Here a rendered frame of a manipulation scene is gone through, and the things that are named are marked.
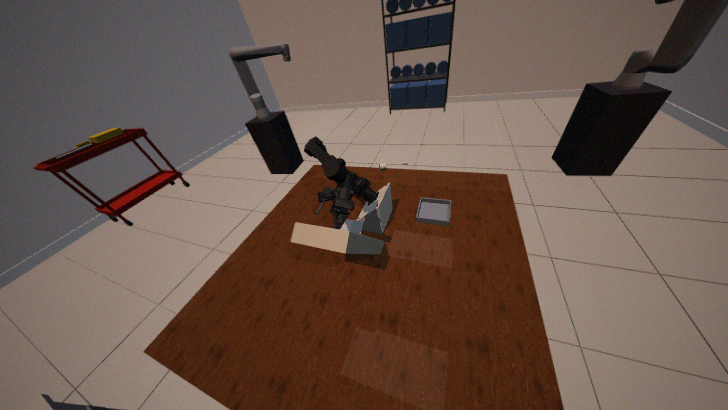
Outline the cream flat panel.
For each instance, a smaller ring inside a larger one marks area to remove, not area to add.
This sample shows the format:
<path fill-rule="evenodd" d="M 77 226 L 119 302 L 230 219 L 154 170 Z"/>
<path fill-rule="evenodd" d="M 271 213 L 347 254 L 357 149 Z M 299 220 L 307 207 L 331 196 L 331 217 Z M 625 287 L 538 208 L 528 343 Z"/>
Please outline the cream flat panel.
<path fill-rule="evenodd" d="M 345 254 L 381 255 L 384 241 L 351 231 L 295 222 L 292 243 Z"/>

